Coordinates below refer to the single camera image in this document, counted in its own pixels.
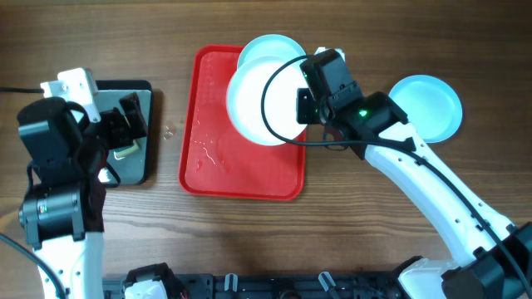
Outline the white stained plate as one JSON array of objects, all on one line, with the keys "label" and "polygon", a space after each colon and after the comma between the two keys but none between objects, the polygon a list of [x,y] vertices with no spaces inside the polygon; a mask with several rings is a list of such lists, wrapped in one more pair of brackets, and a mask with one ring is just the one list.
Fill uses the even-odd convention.
[{"label": "white stained plate", "polygon": [[234,128],[257,145],[277,146],[306,129],[297,122],[298,89],[308,85],[296,62],[285,69],[277,56],[262,56],[245,62],[232,76],[226,93],[226,108]]}]

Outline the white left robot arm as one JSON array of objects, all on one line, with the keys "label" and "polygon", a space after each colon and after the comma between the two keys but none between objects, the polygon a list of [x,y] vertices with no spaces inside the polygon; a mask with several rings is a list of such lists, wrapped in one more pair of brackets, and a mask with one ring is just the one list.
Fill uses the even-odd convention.
[{"label": "white left robot arm", "polygon": [[1,239],[37,264],[47,298],[103,298],[106,188],[99,173],[111,150],[148,135],[136,93],[93,122],[78,103],[48,97],[17,115],[19,135],[32,159],[19,209],[28,248]]}]

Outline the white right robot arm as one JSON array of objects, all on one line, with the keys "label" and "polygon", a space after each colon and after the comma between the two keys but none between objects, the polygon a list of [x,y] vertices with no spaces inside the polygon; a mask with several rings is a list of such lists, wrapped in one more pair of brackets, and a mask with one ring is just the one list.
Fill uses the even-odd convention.
[{"label": "white right robot arm", "polygon": [[297,120],[322,123],[385,174],[424,214],[451,253],[417,257],[398,273],[410,298],[517,298],[531,293],[531,226],[516,227],[475,195],[417,134],[406,113],[382,92],[362,96],[298,90]]}]

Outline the green and yellow sponge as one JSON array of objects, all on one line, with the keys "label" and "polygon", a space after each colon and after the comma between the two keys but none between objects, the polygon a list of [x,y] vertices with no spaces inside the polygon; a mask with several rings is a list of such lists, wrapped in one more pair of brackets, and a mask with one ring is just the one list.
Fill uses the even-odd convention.
[{"label": "green and yellow sponge", "polygon": [[138,145],[137,141],[134,140],[132,145],[128,147],[124,147],[122,149],[115,149],[114,157],[116,160],[124,159],[126,156],[135,153],[139,149],[140,149],[140,146]]}]

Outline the light blue stained plate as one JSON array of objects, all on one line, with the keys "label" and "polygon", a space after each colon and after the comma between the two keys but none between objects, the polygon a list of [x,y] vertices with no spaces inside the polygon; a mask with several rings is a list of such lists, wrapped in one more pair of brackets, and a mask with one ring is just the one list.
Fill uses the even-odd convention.
[{"label": "light blue stained plate", "polygon": [[292,38],[279,34],[267,34],[254,38],[239,55],[237,67],[248,61],[263,57],[276,56],[289,61],[297,56],[304,56],[304,49]]}]

